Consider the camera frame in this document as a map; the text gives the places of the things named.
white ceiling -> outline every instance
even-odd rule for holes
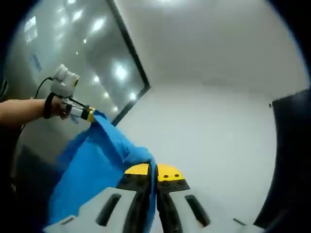
[[[229,85],[273,99],[308,86],[293,36],[263,0],[115,0],[151,86]]]

black panel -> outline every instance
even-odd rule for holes
[[[278,231],[297,232],[297,225],[308,223],[306,218],[310,216],[311,91],[276,100],[273,108],[276,168],[269,195],[255,224],[264,228],[272,224]]]

cable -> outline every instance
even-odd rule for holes
[[[43,80],[43,81],[41,82],[40,86],[39,86],[38,89],[37,89],[37,92],[35,93],[34,99],[37,98],[38,93],[39,93],[39,90],[40,90],[41,86],[43,85],[43,83],[44,83],[46,80],[51,80],[51,81],[53,81],[53,79],[54,79],[54,78],[52,78],[52,77],[48,77],[48,78],[46,78],[45,80]]]
[[[38,89],[37,89],[37,92],[35,93],[34,99],[37,98],[38,93],[39,93],[39,90],[40,90],[41,86],[43,85],[43,83],[44,83],[46,80],[51,80],[51,81],[53,81],[53,79],[54,79],[54,78],[52,78],[52,77],[48,77],[48,78],[44,79],[44,80],[40,83],[40,85],[39,85],[39,87],[38,87]],[[21,127],[20,133],[23,132],[23,130],[24,130],[24,128],[25,128],[25,125],[26,125],[26,124],[24,124],[24,125]]]

hand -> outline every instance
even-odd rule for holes
[[[60,116],[62,120],[68,117],[68,113],[62,108],[62,100],[57,96],[52,99],[52,117],[54,116]]]

ceiling light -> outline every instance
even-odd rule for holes
[[[122,81],[127,76],[126,69],[121,65],[117,65],[116,76]]]
[[[106,21],[106,18],[100,18],[100,19],[96,20],[94,22],[94,25],[93,25],[93,29],[92,29],[93,32],[99,30],[103,26],[105,21]]]
[[[98,76],[95,76],[95,77],[94,77],[93,83],[99,83],[99,78],[98,78]]]
[[[82,15],[82,10],[81,10],[81,11],[78,11],[78,12],[76,12],[76,13],[74,13],[73,18],[72,18],[72,21],[77,20],[78,18],[81,17],[81,15]]]
[[[130,100],[136,100],[136,95],[133,92],[130,94]]]

